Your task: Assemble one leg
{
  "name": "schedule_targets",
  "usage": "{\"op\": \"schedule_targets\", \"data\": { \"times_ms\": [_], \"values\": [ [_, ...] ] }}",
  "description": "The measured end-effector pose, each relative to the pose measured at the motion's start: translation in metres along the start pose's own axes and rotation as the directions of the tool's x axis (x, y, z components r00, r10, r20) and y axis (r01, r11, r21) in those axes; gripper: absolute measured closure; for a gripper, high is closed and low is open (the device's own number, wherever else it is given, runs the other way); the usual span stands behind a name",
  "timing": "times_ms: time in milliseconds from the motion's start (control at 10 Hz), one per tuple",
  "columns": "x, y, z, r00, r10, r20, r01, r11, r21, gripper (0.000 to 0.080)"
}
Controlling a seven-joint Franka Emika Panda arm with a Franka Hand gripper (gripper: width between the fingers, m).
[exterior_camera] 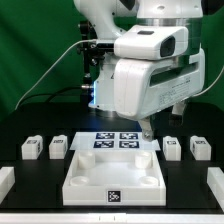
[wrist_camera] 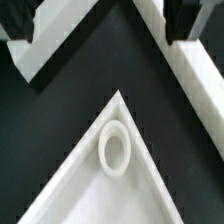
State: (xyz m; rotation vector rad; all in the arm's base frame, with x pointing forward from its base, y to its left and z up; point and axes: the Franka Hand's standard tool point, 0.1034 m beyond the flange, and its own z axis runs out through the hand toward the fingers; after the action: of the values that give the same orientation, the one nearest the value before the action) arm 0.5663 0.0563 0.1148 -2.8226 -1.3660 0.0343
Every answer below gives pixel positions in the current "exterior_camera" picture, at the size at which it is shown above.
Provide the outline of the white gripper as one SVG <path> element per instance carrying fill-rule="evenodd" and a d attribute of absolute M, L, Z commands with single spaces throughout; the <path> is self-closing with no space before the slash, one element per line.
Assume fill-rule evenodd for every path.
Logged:
<path fill-rule="evenodd" d="M 199 93 L 203 88 L 205 54 L 202 49 L 190 56 L 189 64 L 175 78 L 174 69 L 171 68 L 173 62 L 173 59 L 155 62 L 120 59 L 117 62 L 114 72 L 115 111 L 121 117 L 140 120 L 144 140 L 154 138 L 151 120 L 147 116 L 176 103 L 170 122 L 173 126 L 181 126 L 186 108 L 182 100 Z"/>

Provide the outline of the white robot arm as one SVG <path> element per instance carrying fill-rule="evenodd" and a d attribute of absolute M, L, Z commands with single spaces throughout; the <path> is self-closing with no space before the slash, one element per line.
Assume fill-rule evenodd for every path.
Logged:
<path fill-rule="evenodd" d="M 224 0 L 73 1 L 96 35 L 86 50 L 100 66 L 90 106 L 138 122 L 152 140 L 155 113 L 171 107 L 180 118 L 202 91 L 202 18 Z"/>

